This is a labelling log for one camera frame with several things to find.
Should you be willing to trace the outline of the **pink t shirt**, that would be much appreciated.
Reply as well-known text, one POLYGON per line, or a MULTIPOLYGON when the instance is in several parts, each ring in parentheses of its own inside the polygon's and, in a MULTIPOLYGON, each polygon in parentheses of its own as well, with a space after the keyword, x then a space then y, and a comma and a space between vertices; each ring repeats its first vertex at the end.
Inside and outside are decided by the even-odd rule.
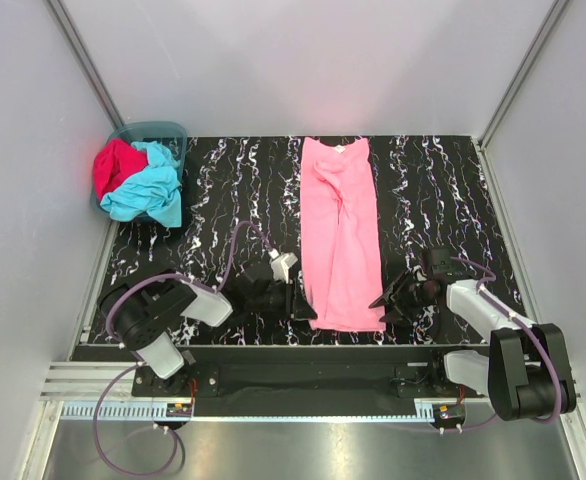
POLYGON ((314 329, 380 332, 383 292, 377 195, 365 138, 328 146, 307 137, 300 183, 301 263, 314 329))

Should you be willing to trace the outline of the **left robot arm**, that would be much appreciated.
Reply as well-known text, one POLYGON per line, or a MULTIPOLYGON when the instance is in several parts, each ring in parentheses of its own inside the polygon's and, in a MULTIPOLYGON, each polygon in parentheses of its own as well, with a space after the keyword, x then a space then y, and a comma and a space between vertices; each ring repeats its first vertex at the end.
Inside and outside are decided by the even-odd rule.
POLYGON ((276 275, 266 262, 231 273, 219 293, 164 270, 154 277, 134 274, 107 288, 97 300, 108 336, 151 369, 154 384, 169 396, 188 386, 186 360, 169 332, 184 320, 217 328, 250 314, 286 320, 315 320, 317 313, 291 273, 276 275))

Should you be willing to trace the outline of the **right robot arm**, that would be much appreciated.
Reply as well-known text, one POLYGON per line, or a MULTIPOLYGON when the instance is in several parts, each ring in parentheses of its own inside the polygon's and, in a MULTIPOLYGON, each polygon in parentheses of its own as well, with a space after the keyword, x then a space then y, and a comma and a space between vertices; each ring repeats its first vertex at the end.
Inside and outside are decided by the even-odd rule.
POLYGON ((490 269, 446 247, 428 248, 420 272, 401 273, 371 305, 387 308, 385 324, 434 306, 462 318, 487 342, 486 354, 462 348, 436 360, 426 374, 436 395, 468 387, 487 397, 504 421, 550 423, 573 412, 577 394, 562 330, 518 314, 488 289, 495 279, 490 269))

